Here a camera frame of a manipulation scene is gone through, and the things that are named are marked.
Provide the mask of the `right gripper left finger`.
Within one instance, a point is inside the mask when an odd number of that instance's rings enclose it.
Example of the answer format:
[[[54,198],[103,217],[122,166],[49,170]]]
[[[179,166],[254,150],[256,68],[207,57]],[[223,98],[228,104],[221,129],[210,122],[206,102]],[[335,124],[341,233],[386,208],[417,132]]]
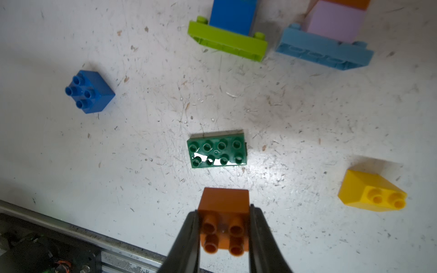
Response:
[[[200,217],[195,210],[187,218],[159,273],[198,273],[200,270]]]

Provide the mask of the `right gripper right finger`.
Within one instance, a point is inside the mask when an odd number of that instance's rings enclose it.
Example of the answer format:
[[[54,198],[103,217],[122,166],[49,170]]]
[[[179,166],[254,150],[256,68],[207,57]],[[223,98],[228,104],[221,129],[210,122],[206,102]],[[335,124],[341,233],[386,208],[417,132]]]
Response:
[[[251,273],[292,273],[281,254],[263,211],[250,205],[249,266]]]

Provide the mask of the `orange lego brick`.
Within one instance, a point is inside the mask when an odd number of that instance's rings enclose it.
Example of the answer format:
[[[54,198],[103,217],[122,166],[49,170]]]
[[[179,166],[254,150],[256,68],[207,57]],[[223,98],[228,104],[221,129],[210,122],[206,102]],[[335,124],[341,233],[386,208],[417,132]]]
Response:
[[[205,188],[198,207],[200,243],[206,253],[227,250],[235,257],[249,250],[249,191]]]
[[[338,5],[347,6],[349,8],[366,11],[371,3],[371,0],[326,0],[327,2]]]

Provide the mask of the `dark green lego brick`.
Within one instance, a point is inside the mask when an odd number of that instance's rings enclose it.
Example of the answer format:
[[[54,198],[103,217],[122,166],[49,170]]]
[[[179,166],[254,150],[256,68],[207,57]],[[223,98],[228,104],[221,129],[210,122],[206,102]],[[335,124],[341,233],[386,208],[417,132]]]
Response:
[[[187,147],[192,168],[247,165],[244,133],[190,138]]]

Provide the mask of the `lime green lego brick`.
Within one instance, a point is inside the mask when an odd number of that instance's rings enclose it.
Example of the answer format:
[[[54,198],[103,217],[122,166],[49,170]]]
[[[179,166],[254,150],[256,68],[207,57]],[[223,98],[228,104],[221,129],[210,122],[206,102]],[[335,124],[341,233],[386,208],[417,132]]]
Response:
[[[263,33],[256,32],[253,36],[233,33],[210,26],[202,16],[189,22],[188,35],[202,46],[258,62],[263,60],[268,48]]]

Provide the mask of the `light blue lego brick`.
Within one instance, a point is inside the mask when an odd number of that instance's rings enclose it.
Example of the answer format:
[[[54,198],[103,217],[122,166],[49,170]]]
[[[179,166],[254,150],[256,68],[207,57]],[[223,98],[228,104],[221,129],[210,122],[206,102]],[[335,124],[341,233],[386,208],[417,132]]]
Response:
[[[298,23],[284,29],[276,51],[341,71],[366,67],[374,55],[365,42],[344,43],[310,34]]]

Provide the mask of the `purple lego brick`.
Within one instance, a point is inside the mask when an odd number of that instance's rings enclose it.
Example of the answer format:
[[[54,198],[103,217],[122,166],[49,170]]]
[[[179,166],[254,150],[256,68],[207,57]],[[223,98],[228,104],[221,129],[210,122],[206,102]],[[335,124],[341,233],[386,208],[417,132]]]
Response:
[[[302,30],[339,42],[353,43],[366,11],[327,1],[311,1]]]

